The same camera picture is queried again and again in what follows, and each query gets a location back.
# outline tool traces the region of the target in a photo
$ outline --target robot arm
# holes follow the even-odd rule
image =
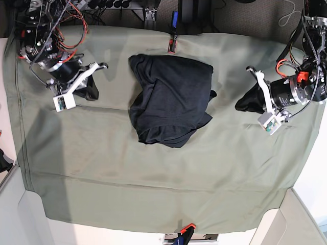
[[[327,61],[325,52],[327,28],[327,2],[325,0],[305,1],[305,15],[302,16],[298,28],[305,31],[303,48],[306,56],[302,65],[290,63],[282,59],[287,52],[278,58],[276,71],[282,79],[269,82],[261,71],[248,67],[247,71],[256,78],[256,85],[248,91],[236,104],[240,111],[251,111],[262,114],[258,123],[270,135],[275,133],[284,122],[302,112],[312,101],[323,104],[327,100],[326,74]],[[295,75],[287,76],[278,71],[281,65],[289,65],[296,69]],[[303,105],[295,114],[287,107]]]
[[[21,57],[30,64],[30,71],[34,76],[55,94],[57,111],[75,106],[73,94],[89,101],[97,100],[99,91],[92,74],[99,69],[108,68],[106,63],[81,66],[83,54],[77,55],[76,48],[87,34],[87,24],[82,14],[80,18],[84,31],[80,42],[74,46],[63,43],[59,24],[69,5],[75,6],[71,0],[66,3],[61,0],[31,0],[20,39]],[[43,81],[33,71],[33,64],[38,64],[53,78]]]

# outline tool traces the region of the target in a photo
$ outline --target orange clip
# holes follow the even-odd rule
[[[309,78],[309,73],[306,71],[301,71],[298,75],[297,75],[297,82],[301,83],[302,80],[307,81]]]
[[[185,232],[187,231],[187,229],[188,229],[189,227],[192,227],[192,226],[193,226],[194,229],[196,228],[196,225],[194,225],[193,223],[190,223],[188,226],[186,226],[186,227],[184,227],[183,229],[181,229],[181,230],[180,230],[180,233],[181,233],[181,234],[185,233]]]

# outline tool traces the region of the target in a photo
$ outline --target metal bracket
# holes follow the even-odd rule
[[[265,98],[267,111],[258,118],[258,123],[266,132],[273,135],[282,126],[282,122],[289,118],[290,113],[286,109],[282,110],[282,112],[275,111],[268,87],[269,82],[265,80],[263,72],[257,71],[252,66],[247,67],[246,70],[256,78]]]
[[[325,48],[325,39],[326,39],[326,31],[324,29],[319,30],[319,36],[321,37],[321,46],[317,50],[317,63],[320,64],[320,53]]]
[[[69,89],[63,91],[63,94],[53,98],[57,112],[76,107],[73,92],[86,78],[91,76],[99,68],[100,67],[98,63],[90,64],[89,69],[80,73],[79,76],[76,78],[76,80],[69,87]]]
[[[157,10],[145,9],[144,12],[145,12],[144,29],[155,30],[156,20],[157,20]]]

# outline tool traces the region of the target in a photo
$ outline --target red wire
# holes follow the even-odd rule
[[[71,16],[70,17],[75,17],[77,19],[80,19],[83,23],[83,38],[76,44],[76,45],[67,45],[67,44],[64,44],[63,42],[60,42],[60,44],[64,47],[64,48],[75,48],[77,47],[78,45],[80,45],[81,43],[83,43],[84,39],[85,39],[85,36],[86,34],[88,33],[88,29],[87,29],[87,23],[82,15],[82,13],[79,11],[78,8],[75,7],[74,4],[70,3],[70,5],[72,6],[72,8],[74,8],[76,10],[76,12],[79,14],[79,15],[73,15],[73,14],[70,14]]]
[[[68,60],[70,60],[74,56],[74,54],[76,54],[76,52],[77,52],[77,49],[75,49],[74,52],[72,52],[72,54],[67,59],[65,59],[64,61],[59,61],[59,63],[66,63]]]
[[[281,75],[282,77],[285,78],[285,77],[287,77],[287,75],[279,71],[279,68],[283,65],[282,62],[284,62],[284,61],[288,61],[288,60],[287,60],[287,59],[282,59],[282,60],[280,60],[280,61],[277,63],[277,65],[276,65],[276,72],[277,72],[279,75]]]

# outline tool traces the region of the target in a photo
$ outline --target black cloth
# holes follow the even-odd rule
[[[263,114],[265,97],[259,83],[256,83],[246,94],[237,101],[235,109],[238,111],[250,111]]]
[[[212,119],[205,113],[217,96],[212,66],[176,56],[137,55],[129,63],[143,89],[129,111],[139,142],[180,148]]]

